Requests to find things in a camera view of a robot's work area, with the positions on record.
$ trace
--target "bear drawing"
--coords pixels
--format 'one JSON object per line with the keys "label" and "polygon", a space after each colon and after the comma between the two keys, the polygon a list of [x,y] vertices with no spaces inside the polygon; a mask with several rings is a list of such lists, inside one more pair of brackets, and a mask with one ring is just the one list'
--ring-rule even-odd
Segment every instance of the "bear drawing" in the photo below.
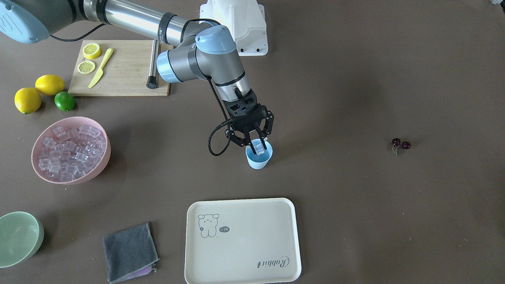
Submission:
{"label": "bear drawing", "polygon": [[219,214],[198,215],[198,226],[200,226],[200,234],[202,238],[214,237],[216,235],[216,227],[218,226]]}

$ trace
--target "green bowl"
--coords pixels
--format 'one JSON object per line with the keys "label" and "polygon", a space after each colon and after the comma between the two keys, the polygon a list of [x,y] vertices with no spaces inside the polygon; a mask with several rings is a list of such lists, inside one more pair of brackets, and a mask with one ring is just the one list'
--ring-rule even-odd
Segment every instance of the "green bowl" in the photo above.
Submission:
{"label": "green bowl", "polygon": [[34,255],[44,239],[40,221],[27,212],[0,217],[0,268],[23,262]]}

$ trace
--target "white tray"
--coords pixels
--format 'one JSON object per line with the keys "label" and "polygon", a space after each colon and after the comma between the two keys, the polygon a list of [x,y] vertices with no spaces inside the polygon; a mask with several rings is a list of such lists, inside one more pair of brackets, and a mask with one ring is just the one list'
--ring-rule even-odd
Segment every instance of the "white tray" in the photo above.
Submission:
{"label": "white tray", "polygon": [[291,282],[300,273],[296,216],[289,199],[201,201],[189,207],[188,284]]}

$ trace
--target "yellow plastic knife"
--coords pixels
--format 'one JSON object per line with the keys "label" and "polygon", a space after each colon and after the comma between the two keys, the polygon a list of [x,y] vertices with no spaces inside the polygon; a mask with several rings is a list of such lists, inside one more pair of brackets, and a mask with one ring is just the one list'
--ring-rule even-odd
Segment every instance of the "yellow plastic knife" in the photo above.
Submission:
{"label": "yellow plastic knife", "polygon": [[107,51],[105,52],[105,55],[104,55],[104,59],[102,59],[102,63],[100,63],[100,66],[98,67],[98,70],[96,71],[95,76],[93,77],[93,80],[91,80],[91,83],[89,83],[88,88],[92,88],[93,86],[96,85],[96,83],[98,83],[98,81],[100,81],[100,78],[104,74],[105,63],[107,63],[107,61],[109,60],[109,58],[111,57],[113,52],[114,52],[114,49],[107,49]]}

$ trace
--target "robotic arm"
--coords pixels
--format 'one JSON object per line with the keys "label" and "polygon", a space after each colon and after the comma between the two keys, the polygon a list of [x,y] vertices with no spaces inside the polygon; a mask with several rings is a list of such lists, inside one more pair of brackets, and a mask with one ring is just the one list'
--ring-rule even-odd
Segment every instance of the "robotic arm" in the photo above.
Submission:
{"label": "robotic arm", "polygon": [[208,19],[186,20],[130,0],[0,0],[0,31],[23,43],[46,39],[81,20],[115,25],[177,46],[158,56],[160,76],[169,83],[199,78],[211,87],[213,81],[230,118],[223,111],[226,121],[212,134],[228,126],[227,138],[240,147],[251,146],[256,154],[250,137],[255,131],[266,149],[274,115],[258,103],[225,26]]}

